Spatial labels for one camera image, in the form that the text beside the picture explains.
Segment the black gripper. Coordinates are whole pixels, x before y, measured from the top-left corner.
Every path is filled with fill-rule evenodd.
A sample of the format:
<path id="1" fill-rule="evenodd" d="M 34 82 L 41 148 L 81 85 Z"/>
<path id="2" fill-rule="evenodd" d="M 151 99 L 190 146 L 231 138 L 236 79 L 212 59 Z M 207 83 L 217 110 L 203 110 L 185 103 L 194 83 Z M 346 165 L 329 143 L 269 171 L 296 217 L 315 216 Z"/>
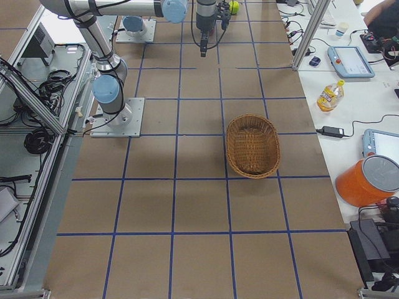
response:
<path id="1" fill-rule="evenodd" d="M 199 43 L 200 56 L 206 57 L 208 51 L 208 31 L 212 31 L 216 21 L 221 21 L 222 30 L 229 26 L 230 5 L 226 1 L 199 0 L 196 2 L 196 27 L 201 31 Z"/>

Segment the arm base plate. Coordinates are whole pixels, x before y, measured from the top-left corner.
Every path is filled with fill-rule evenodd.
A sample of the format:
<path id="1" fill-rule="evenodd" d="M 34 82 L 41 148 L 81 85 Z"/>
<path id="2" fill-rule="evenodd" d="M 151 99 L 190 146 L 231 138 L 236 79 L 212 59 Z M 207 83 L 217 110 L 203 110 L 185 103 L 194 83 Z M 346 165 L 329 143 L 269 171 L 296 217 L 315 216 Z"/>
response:
<path id="1" fill-rule="evenodd" d="M 124 44 L 149 44 L 155 37 L 156 20 L 140 16 L 123 16 L 117 30 L 116 42 Z"/>
<path id="2" fill-rule="evenodd" d="M 125 108 L 116 118 L 103 114 L 100 105 L 97 105 L 96 114 L 102 114 L 93 122 L 94 129 L 89 131 L 94 138 L 138 138 L 141 133 L 144 98 L 126 98 Z"/>

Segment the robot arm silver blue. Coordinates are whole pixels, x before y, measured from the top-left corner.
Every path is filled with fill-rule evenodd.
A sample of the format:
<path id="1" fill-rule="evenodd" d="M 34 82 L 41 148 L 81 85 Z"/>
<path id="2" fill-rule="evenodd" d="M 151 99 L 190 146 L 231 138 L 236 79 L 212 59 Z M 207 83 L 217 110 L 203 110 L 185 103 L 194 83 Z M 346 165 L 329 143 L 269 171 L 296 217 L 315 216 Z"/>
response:
<path id="1" fill-rule="evenodd" d="M 73 20 L 92 51 L 99 72 L 113 77 L 119 85 L 116 100 L 120 106 L 113 111 L 105 112 L 108 121 L 115 120 L 125 108 L 123 99 L 123 84 L 127 75 L 127 65 L 113 50 L 112 43 L 107 40 L 97 18 L 99 16 L 155 16 L 163 17 L 168 22 L 180 23 L 187 14 L 187 1 L 41 1 L 50 12 L 59 17 Z M 208 45 L 209 37 L 216 22 L 221 22 L 223 32 L 226 32 L 231 18 L 230 5 L 226 1 L 194 1 L 191 5 L 191 15 L 196 18 L 196 28 L 200 31 L 199 47 L 201 57 L 206 57 L 207 51 L 215 48 Z"/>

